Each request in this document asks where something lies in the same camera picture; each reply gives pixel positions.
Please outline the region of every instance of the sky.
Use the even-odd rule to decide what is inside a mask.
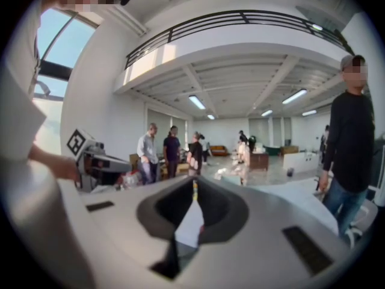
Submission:
[[[42,15],[41,25],[37,31],[37,48],[40,58],[43,57],[53,38],[69,19],[70,16],[55,10],[48,10]],[[94,31],[94,28],[76,19],[73,20],[59,36],[46,60],[73,68]],[[46,76],[38,76],[37,79],[48,85],[52,96],[64,97],[67,88],[66,81]],[[38,85],[35,92],[43,93]],[[36,134],[36,144],[47,152],[61,154],[60,121],[63,102],[34,99],[34,103],[47,116]]]
[[[52,39],[69,19],[69,15],[52,9],[42,15],[42,22],[37,31],[37,48],[40,57],[43,57]],[[59,36],[51,51],[48,53],[46,60],[73,68],[81,51],[94,31],[94,28],[79,20],[73,20]],[[45,76],[39,76],[38,80],[48,85],[52,96],[64,97],[67,88],[65,81]],[[35,92],[43,93],[40,86],[36,87]]]

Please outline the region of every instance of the gray shirt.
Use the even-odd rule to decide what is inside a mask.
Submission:
[[[142,157],[147,157],[151,163],[157,164],[159,160],[156,156],[155,138],[151,138],[148,133],[140,137],[138,142],[137,154],[141,159]]]

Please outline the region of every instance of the black railing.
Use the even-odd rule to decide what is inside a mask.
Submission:
[[[180,39],[181,37],[221,26],[250,24],[282,26],[303,31],[327,40],[348,52],[351,51],[341,33],[338,31],[332,32],[325,28],[320,30],[319,26],[306,19],[272,11],[236,10],[212,13],[193,18],[157,34],[127,55],[125,68],[127,69],[127,67],[133,65],[140,58],[162,45]]]

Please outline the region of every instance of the baseball cap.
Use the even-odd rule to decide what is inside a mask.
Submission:
[[[349,66],[352,63],[353,59],[356,59],[356,58],[365,62],[365,58],[362,57],[361,55],[347,55],[343,57],[341,60],[340,70],[343,71],[343,69]]]

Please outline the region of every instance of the purple shirt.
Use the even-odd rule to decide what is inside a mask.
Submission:
[[[167,137],[163,142],[163,147],[166,147],[166,155],[168,161],[178,160],[178,148],[180,147],[179,139],[177,137]]]

